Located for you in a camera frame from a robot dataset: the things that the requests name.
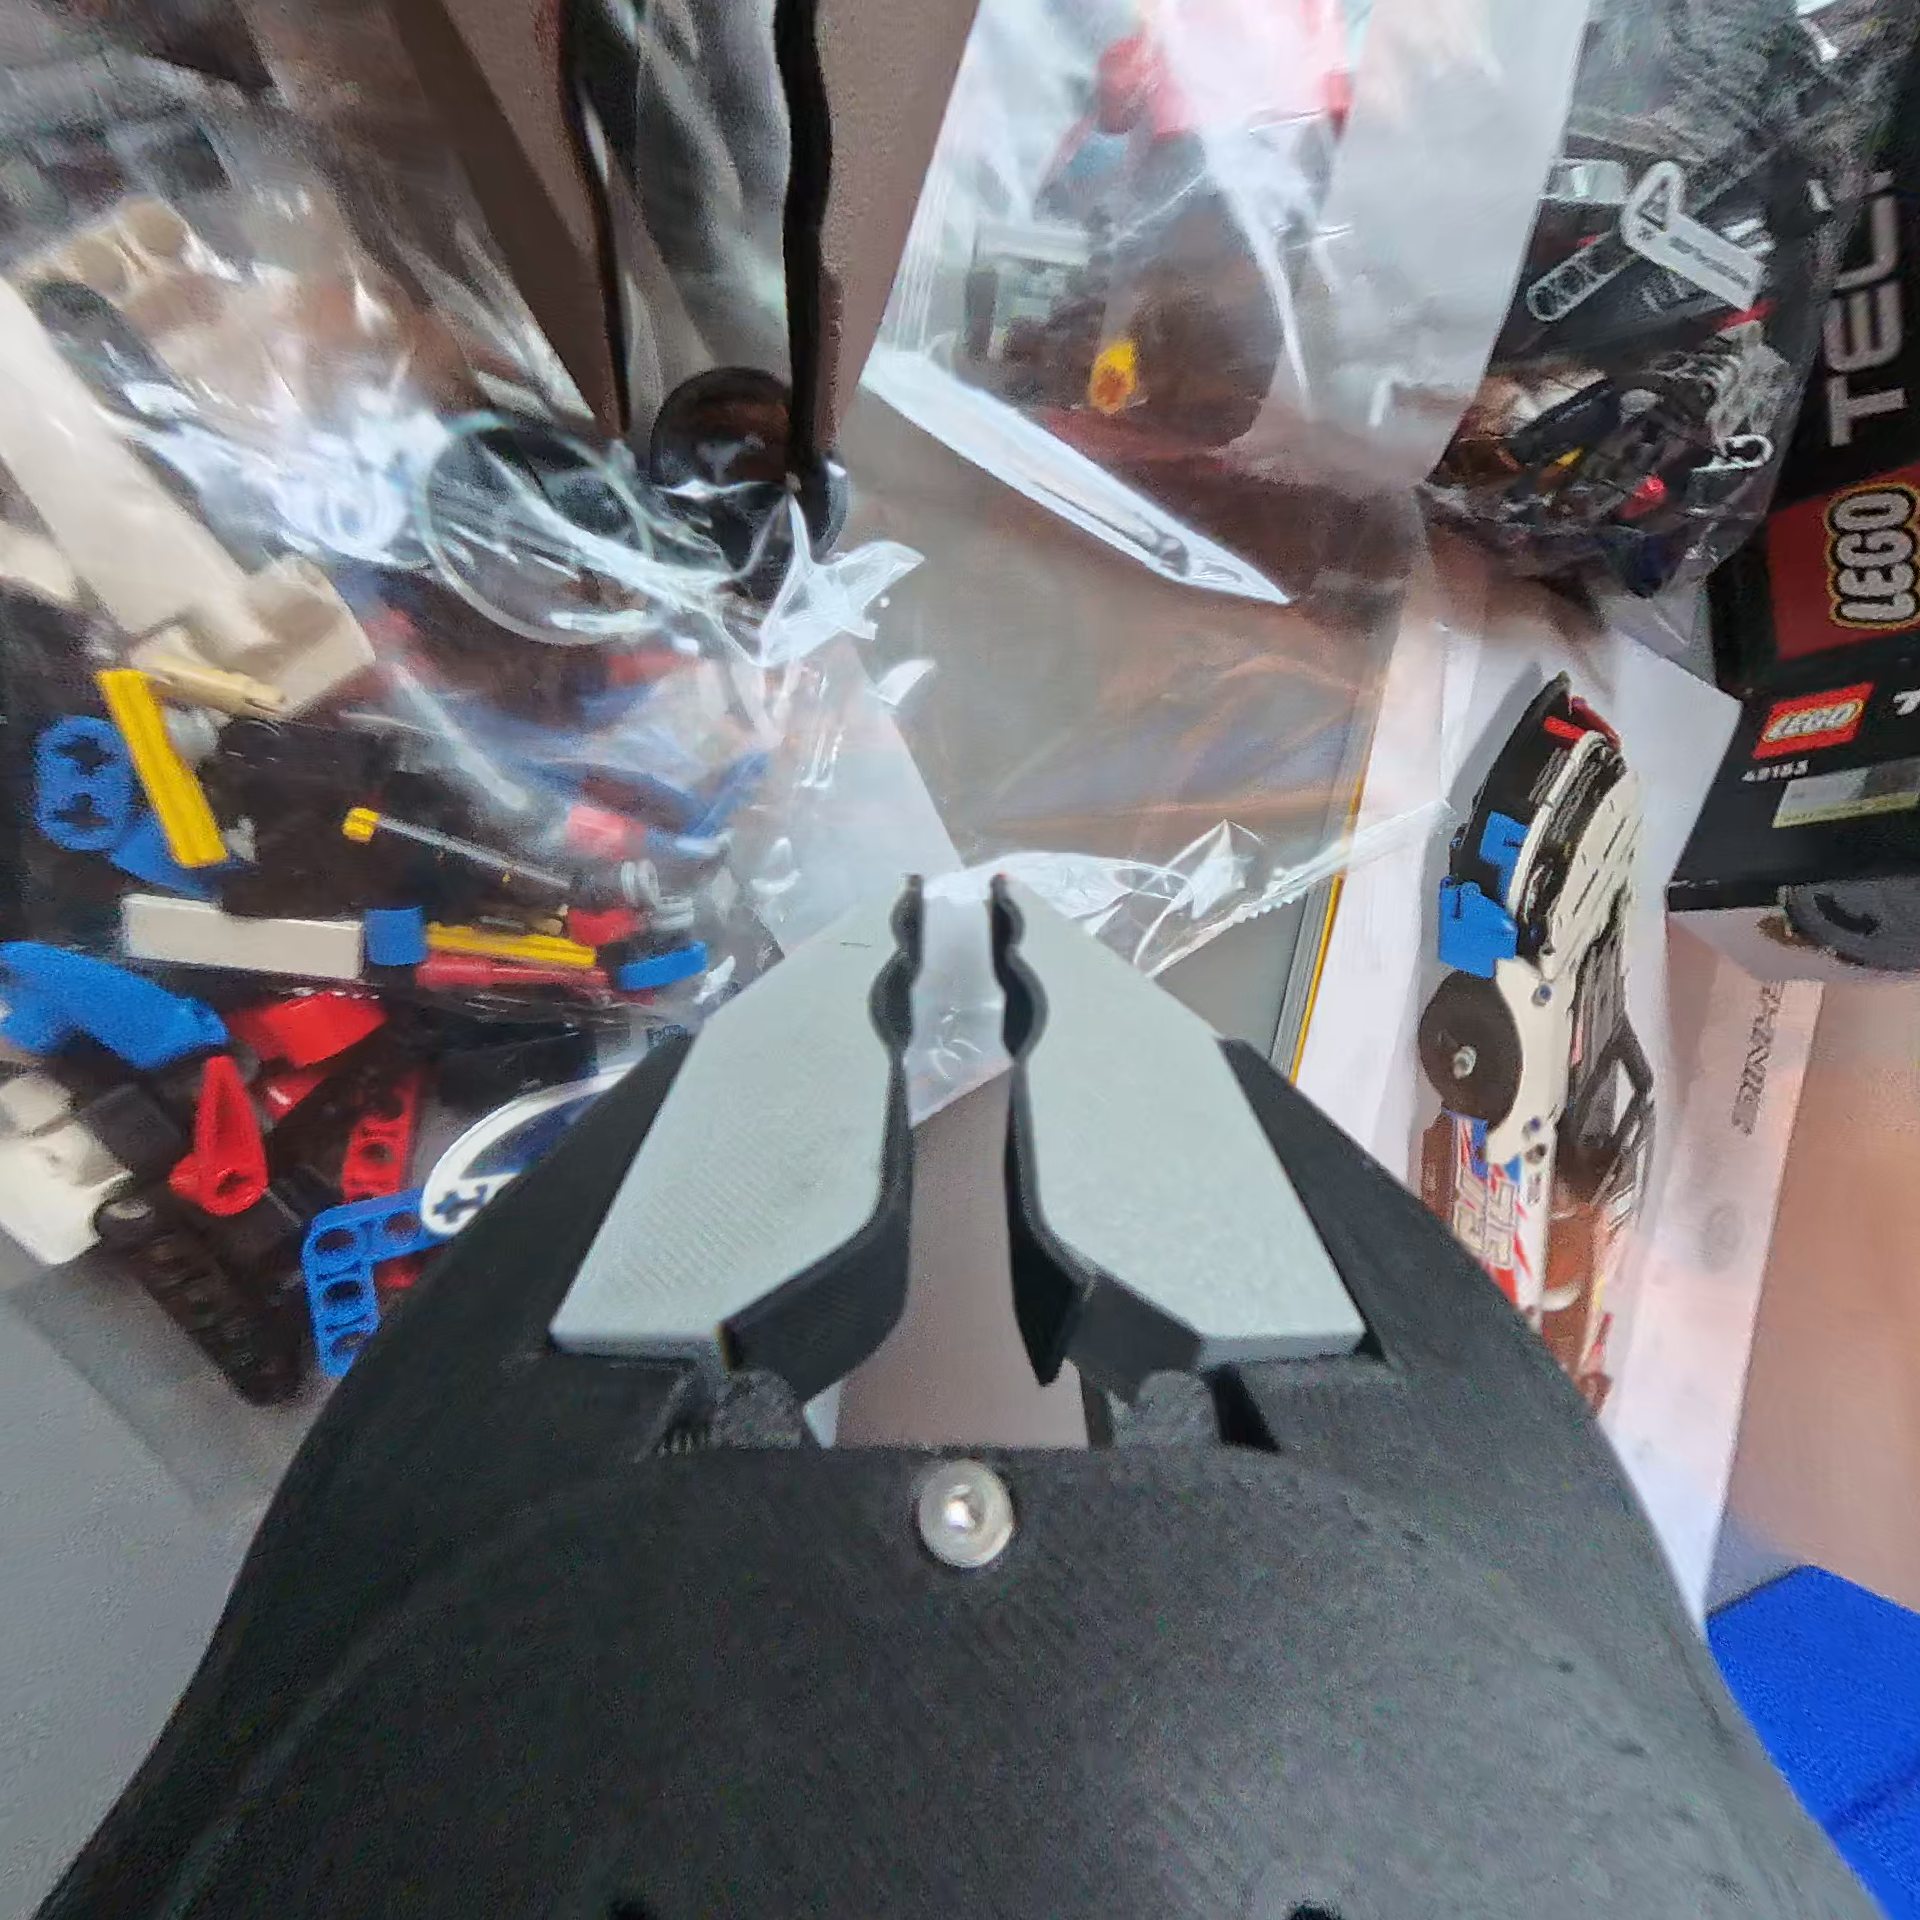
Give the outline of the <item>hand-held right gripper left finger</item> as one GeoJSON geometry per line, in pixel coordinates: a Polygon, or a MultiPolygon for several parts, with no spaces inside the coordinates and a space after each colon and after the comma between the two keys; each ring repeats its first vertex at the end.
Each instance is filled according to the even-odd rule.
{"type": "Polygon", "coordinates": [[[878,1350],[905,1308],[920,976],[910,876],[707,1020],[550,1321],[561,1350],[803,1403],[878,1350]]]}

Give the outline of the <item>clear bag of red pieces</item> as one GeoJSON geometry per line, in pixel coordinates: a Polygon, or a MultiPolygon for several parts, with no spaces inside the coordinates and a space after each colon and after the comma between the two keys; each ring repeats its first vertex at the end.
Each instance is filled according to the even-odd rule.
{"type": "Polygon", "coordinates": [[[974,4],[859,397],[1188,593],[1400,593],[1560,128],[1562,28],[974,4]]]}

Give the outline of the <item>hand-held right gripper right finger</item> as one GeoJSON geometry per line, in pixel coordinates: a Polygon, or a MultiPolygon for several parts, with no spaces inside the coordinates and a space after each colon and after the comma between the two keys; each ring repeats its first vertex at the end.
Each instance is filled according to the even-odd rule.
{"type": "Polygon", "coordinates": [[[1210,1021],[1009,876],[993,963],[1012,1304],[1038,1380],[1353,1356],[1360,1310],[1210,1021]]]}

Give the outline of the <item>blue plastic crate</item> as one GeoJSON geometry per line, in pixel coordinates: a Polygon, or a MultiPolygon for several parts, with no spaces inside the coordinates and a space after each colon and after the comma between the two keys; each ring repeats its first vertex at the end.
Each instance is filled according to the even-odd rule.
{"type": "Polygon", "coordinates": [[[1721,1678],[1887,1915],[1919,1915],[1919,1613],[1794,1569],[1707,1619],[1721,1678]]]}

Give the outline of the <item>pile of loose lego pieces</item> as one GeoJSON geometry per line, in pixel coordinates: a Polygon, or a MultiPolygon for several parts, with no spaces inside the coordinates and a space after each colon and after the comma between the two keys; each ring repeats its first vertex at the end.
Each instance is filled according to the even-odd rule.
{"type": "Polygon", "coordinates": [[[4,1234],[242,1403],[771,945],[736,552],[315,197],[4,222],[4,1234]]]}

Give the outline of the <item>black lego set box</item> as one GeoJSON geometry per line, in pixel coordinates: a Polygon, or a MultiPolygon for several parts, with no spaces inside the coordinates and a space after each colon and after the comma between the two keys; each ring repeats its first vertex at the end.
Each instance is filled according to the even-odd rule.
{"type": "Polygon", "coordinates": [[[1919,970],[1919,77],[1910,54],[1761,533],[1710,588],[1743,700],[1666,888],[1761,980],[1919,970]]]}

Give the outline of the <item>lego instruction booklet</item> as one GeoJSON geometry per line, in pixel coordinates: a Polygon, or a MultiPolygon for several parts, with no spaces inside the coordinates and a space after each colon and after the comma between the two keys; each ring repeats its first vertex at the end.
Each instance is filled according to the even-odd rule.
{"type": "Polygon", "coordinates": [[[1412,616],[1291,1056],[1594,1408],[1694,1616],[1820,1005],[1666,902],[1736,721],[1635,641],[1412,616]]]}

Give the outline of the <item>black lego tyre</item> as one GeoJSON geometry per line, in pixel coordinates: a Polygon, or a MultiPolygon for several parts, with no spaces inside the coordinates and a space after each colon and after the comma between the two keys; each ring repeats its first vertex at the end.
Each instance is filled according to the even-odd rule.
{"type": "Polygon", "coordinates": [[[647,480],[680,544],[769,608],[801,552],[828,557],[848,524],[848,472],[788,445],[788,386],[761,368],[710,368],[663,397],[647,480]]]}

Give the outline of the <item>clear bag of black pieces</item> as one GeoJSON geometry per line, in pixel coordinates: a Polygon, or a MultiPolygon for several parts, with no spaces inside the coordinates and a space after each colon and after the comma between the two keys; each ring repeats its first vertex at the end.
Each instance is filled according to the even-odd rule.
{"type": "Polygon", "coordinates": [[[1519,573],[1657,597],[1748,510],[1809,354],[1858,139],[1812,88],[1707,131],[1580,115],[1494,356],[1424,482],[1519,573]]]}

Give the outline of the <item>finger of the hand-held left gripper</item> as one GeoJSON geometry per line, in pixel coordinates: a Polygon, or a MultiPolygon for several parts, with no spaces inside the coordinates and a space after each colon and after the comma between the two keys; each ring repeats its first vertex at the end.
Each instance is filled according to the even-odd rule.
{"type": "Polygon", "coordinates": [[[823,489],[881,333],[976,3],[780,3],[786,474],[823,489]]]}
{"type": "Polygon", "coordinates": [[[570,83],[564,3],[391,3],[423,96],[546,342],[614,436],[632,425],[609,197],[570,83]]]}

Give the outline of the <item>clear plastic lego bag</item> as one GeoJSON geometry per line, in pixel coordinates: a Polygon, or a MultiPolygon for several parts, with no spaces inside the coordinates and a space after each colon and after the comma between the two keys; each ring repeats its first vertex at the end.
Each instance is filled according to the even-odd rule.
{"type": "Polygon", "coordinates": [[[934,1028],[915,1114],[990,1075],[988,963],[959,922],[1019,881],[1142,971],[1280,914],[1434,824],[1434,776],[1360,821],[1385,670],[1424,534],[1407,488],[1153,445],[1104,466],[1010,408],[884,354],[848,421],[848,547],[670,673],[466,624],[386,664],[409,766],[487,846],[564,857],[564,816],[689,806],[674,841],[572,857],[632,910],[632,1026],[698,1024],[907,876],[928,893],[934,1028]]]}

